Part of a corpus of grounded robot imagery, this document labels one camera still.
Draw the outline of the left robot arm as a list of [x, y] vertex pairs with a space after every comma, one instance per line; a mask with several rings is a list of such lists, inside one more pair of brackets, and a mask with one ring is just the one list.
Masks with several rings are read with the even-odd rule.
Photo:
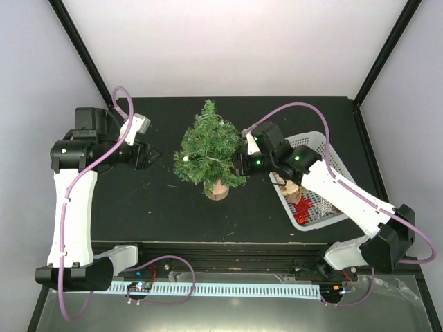
[[159, 154], [136, 139], [149, 127], [148, 118], [136, 114], [119, 124], [119, 136], [124, 141], [118, 145], [116, 139], [108, 137], [110, 115], [106, 109], [77, 108], [74, 128], [50, 150], [56, 189], [55, 227], [47, 263], [35, 271], [38, 284], [57, 290], [61, 275], [63, 291], [105, 291], [125, 269], [133, 276], [148, 269], [148, 258], [135, 245], [116, 246], [99, 255], [92, 251], [91, 207], [98, 168], [87, 167], [103, 157], [103, 165], [144, 169]]

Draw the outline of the small green christmas tree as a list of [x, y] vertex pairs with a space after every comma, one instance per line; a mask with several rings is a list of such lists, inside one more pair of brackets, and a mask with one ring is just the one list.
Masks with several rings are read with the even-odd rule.
[[245, 176], [233, 173], [233, 155], [241, 147], [240, 132], [218, 114], [214, 101], [206, 100], [174, 153], [174, 173], [181, 181], [201, 184], [209, 199], [223, 200], [231, 188], [246, 183]]

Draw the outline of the white plastic perforated basket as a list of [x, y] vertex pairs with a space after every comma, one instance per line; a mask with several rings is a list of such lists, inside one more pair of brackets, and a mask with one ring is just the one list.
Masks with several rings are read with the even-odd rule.
[[[306, 145], [319, 153], [323, 158], [325, 157], [326, 138], [322, 133], [318, 131], [310, 131], [307, 133], [300, 133], [294, 136], [289, 136], [287, 137], [287, 140], [293, 148], [296, 148], [299, 145]], [[355, 180], [348, 172], [347, 167], [342, 162], [342, 160], [331, 145], [329, 146], [328, 160], [331, 167], [335, 171], [346, 177], [346, 179], [348, 179], [349, 181], [355, 183]], [[279, 186], [279, 184], [283, 184], [283, 181], [278, 180], [278, 175], [274, 173], [270, 173], [269, 178], [271, 179], [271, 182], [274, 185], [274, 189], [276, 190], [277, 195], [283, 204], [283, 208], [285, 209], [291, 223], [296, 229], [303, 232], [317, 230], [329, 225], [334, 225], [335, 223], [339, 223], [347, 218], [347, 216], [342, 212], [338, 212], [337, 210], [333, 211], [332, 207], [330, 207], [328, 210], [322, 210], [321, 208], [326, 207], [326, 201], [314, 192], [305, 191], [302, 193], [302, 197], [304, 199], [310, 200], [311, 208], [308, 210], [309, 218], [307, 219], [307, 222], [303, 225], [300, 225], [295, 218], [295, 205], [289, 201], [289, 195], [282, 190], [282, 186]]]

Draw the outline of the white ball string lights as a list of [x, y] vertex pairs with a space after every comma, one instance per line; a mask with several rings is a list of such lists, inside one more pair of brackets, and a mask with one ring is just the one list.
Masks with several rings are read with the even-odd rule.
[[226, 154], [224, 145], [227, 140], [225, 123], [220, 115], [200, 115], [185, 132], [181, 148], [188, 158], [199, 156], [220, 163]]

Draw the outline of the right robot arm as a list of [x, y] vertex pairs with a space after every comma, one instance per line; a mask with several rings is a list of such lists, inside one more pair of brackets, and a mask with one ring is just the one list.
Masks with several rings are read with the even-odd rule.
[[275, 172], [319, 195], [351, 219], [364, 235], [332, 244], [314, 262], [316, 274], [332, 278], [339, 270], [370, 266], [391, 273], [415, 241], [415, 212], [367, 193], [327, 166], [327, 159], [306, 145], [293, 148], [280, 128], [264, 122], [247, 134], [233, 154], [233, 173], [251, 176]]

